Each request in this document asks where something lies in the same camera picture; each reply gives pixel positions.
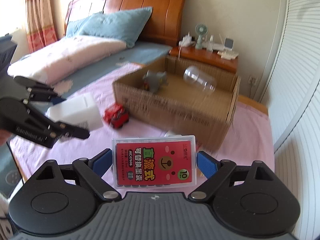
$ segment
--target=pink bedsheet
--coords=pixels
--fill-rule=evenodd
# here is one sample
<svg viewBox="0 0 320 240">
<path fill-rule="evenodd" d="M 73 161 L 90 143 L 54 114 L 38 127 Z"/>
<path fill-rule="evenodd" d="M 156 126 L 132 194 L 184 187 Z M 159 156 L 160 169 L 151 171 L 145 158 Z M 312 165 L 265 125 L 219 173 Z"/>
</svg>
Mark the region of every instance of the pink bedsheet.
<svg viewBox="0 0 320 240">
<path fill-rule="evenodd" d="M 119 76 L 133 72 L 138 68 L 140 68 L 139 65 L 128 63 L 77 91 L 72 96 L 92 93 L 100 113 L 103 114 L 105 108 L 115 101 L 112 82 Z M 92 158 L 105 148 L 111 148 L 112 138 L 160 137 L 164 136 L 165 133 L 166 131 L 161 131 L 156 127 L 131 118 L 129 123 L 120 130 L 113 130 L 108 125 L 104 125 L 101 129 L 91 132 L 87 140 L 72 139 L 63 143 L 57 142 L 52 149 L 36 145 L 18 136 L 11 140 L 10 146 L 24 174 L 29 178 L 49 159 L 57 160 L 58 164 L 69 164 L 81 157 Z M 254 160 L 262 160 L 274 170 L 274 152 L 268 117 L 250 106 L 238 103 L 233 124 L 221 148 L 210 154 L 217 160 L 229 159 L 238 165 L 251 165 Z M 102 178 L 113 186 L 111 169 Z M 198 177 L 195 187 L 157 188 L 149 191 L 168 192 L 170 190 L 173 192 L 183 190 L 188 195 L 205 180 L 205 177 Z M 122 195 L 126 191 L 128 190 L 119 190 Z"/>
</svg>

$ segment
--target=nightstand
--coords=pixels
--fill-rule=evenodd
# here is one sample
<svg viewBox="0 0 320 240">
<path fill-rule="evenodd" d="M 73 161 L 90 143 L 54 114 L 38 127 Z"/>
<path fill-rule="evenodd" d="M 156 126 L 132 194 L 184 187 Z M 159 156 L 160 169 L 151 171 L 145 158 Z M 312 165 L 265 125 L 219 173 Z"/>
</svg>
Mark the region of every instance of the nightstand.
<svg viewBox="0 0 320 240">
<path fill-rule="evenodd" d="M 170 55 L 178 57 L 179 49 L 180 47 L 174 47 L 170 50 Z M 218 55 L 217 51 L 211 53 L 206 49 L 195 49 L 195 47 L 187 47 L 181 49 L 180 57 L 209 64 L 231 73 L 236 73 L 238 69 L 238 58 L 233 60 L 222 59 Z"/>
</svg>

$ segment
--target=wall outlet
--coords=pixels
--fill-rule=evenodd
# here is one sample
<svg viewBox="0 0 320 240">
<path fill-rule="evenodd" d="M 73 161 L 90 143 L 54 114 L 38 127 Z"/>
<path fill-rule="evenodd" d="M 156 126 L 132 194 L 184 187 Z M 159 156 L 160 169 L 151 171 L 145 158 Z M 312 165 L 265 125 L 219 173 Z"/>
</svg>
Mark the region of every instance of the wall outlet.
<svg viewBox="0 0 320 240">
<path fill-rule="evenodd" d="M 255 87 L 257 85 L 257 83 L 258 83 L 258 78 L 250 75 L 249 79 L 248 79 L 248 84 Z"/>
</svg>

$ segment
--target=metal screw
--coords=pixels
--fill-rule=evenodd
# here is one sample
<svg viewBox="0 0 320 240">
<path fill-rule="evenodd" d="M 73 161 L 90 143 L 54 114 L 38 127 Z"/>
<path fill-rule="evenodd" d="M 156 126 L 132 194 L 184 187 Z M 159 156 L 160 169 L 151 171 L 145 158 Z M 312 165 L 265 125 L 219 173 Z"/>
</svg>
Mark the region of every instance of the metal screw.
<svg viewBox="0 0 320 240">
<path fill-rule="evenodd" d="M 207 197 L 207 194 L 202 191 L 194 191 L 191 193 L 193 199 L 204 199 Z"/>
<path fill-rule="evenodd" d="M 114 198 L 117 198 L 118 196 L 119 196 L 119 193 L 113 190 L 109 190 L 103 193 L 103 197 L 107 199 L 114 199 Z"/>
</svg>

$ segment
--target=red toy car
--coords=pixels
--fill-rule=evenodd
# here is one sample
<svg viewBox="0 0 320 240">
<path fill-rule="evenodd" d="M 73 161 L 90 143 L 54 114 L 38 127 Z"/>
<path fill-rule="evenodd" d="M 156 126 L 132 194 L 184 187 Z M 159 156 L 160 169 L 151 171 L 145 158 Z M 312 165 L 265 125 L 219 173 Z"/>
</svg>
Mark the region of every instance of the red toy car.
<svg viewBox="0 0 320 240">
<path fill-rule="evenodd" d="M 104 112 L 103 120 L 112 128 L 118 129 L 129 122 L 129 112 L 120 104 L 113 104 Z"/>
</svg>

